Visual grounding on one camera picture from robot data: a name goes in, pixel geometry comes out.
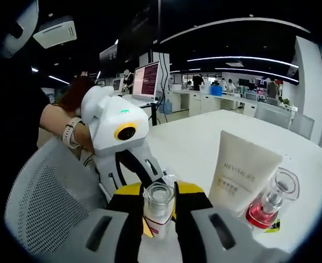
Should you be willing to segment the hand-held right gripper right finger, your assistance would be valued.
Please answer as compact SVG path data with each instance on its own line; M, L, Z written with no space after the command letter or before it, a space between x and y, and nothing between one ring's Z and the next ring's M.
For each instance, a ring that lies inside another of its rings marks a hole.
M260 245L245 223L211 204L203 189L176 181L175 230L183 262L258 262Z

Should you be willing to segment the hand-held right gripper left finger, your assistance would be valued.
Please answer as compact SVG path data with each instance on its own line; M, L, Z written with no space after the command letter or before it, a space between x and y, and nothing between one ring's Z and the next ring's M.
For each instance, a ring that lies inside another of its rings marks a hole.
M138 262L143 235L143 184L125 185L115 191L106 209L99 210L85 247L98 262Z

